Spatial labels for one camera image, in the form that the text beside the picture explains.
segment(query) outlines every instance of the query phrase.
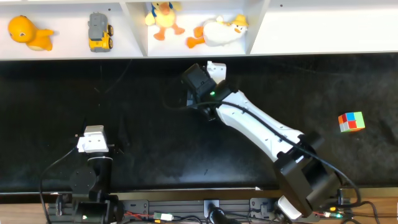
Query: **wooden floor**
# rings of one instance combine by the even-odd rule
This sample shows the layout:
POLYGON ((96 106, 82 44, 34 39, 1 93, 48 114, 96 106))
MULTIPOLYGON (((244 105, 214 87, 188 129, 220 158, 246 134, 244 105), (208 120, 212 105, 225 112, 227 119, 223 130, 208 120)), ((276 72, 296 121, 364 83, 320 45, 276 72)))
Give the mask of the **wooden floor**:
MULTIPOLYGON (((373 202, 380 216, 396 216, 398 197, 394 198, 366 198, 373 202)), ((370 205, 363 205, 361 208, 355 208, 355 213, 372 215, 373 211, 370 205)), ((374 218, 357 217, 355 218, 362 224, 376 223, 374 218)), ((382 224, 398 223, 397 218, 380 218, 382 224)), ((8 204, 0 205, 0 224, 45 224, 43 208, 41 204, 8 204)), ((318 224, 340 224, 342 221, 330 220, 322 221, 318 224)))

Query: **blue vest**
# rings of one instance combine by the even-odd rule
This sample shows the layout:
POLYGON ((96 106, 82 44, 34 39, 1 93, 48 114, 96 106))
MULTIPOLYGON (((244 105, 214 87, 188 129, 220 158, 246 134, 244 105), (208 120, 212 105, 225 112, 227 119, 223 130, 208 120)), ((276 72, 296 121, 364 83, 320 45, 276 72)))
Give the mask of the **blue vest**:
MULTIPOLYGON (((157 15, 155 13, 156 8, 152 3, 151 3, 151 6, 152 6, 152 15, 156 18, 157 17, 157 15)), ((170 6, 170 9, 173 9, 173 4, 171 2, 169 2, 169 6, 170 6)))

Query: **plush duck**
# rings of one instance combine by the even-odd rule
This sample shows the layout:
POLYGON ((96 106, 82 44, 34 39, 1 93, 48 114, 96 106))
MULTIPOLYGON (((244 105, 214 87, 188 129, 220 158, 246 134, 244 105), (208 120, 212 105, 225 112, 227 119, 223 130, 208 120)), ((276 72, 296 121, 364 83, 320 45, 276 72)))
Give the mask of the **plush duck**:
POLYGON ((8 24, 8 32, 13 40, 26 43, 32 50, 52 50, 50 40, 54 31, 38 29, 26 16, 17 16, 8 24))
POLYGON ((156 24, 160 27, 159 33, 154 35, 157 40, 165 39, 164 34, 167 28, 173 28, 176 35, 185 32, 185 29, 176 25, 173 9, 181 11, 181 4, 179 2, 152 2, 152 11, 145 18, 145 23, 148 26, 156 24))
POLYGON ((196 38, 189 37, 187 45, 190 49, 204 43, 209 47, 224 46, 240 39, 248 26, 244 15, 238 15, 232 23, 224 22, 219 16, 216 20, 206 21, 203 26, 195 28, 193 32, 196 38))

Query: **toy wheel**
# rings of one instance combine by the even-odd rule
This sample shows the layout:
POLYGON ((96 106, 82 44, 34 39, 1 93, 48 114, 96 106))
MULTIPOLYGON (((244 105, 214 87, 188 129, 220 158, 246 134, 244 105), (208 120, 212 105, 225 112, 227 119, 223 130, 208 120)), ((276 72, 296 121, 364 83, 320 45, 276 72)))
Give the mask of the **toy wheel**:
POLYGON ((113 40, 109 38, 109 49, 113 48, 113 40))
POLYGON ((108 34, 112 37, 113 36, 113 26, 108 25, 108 34))

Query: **white plush duck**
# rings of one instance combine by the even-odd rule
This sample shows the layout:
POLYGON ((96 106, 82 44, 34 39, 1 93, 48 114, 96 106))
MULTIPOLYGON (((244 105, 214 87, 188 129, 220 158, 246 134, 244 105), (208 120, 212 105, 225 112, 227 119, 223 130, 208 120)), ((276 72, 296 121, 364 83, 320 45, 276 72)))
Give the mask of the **white plush duck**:
POLYGON ((216 20, 206 21, 203 26, 195 28, 196 38, 189 37, 187 45, 191 49, 204 43, 210 47, 227 45, 240 39, 248 26, 244 15, 238 15, 232 23, 224 22, 223 17, 219 16, 216 20))

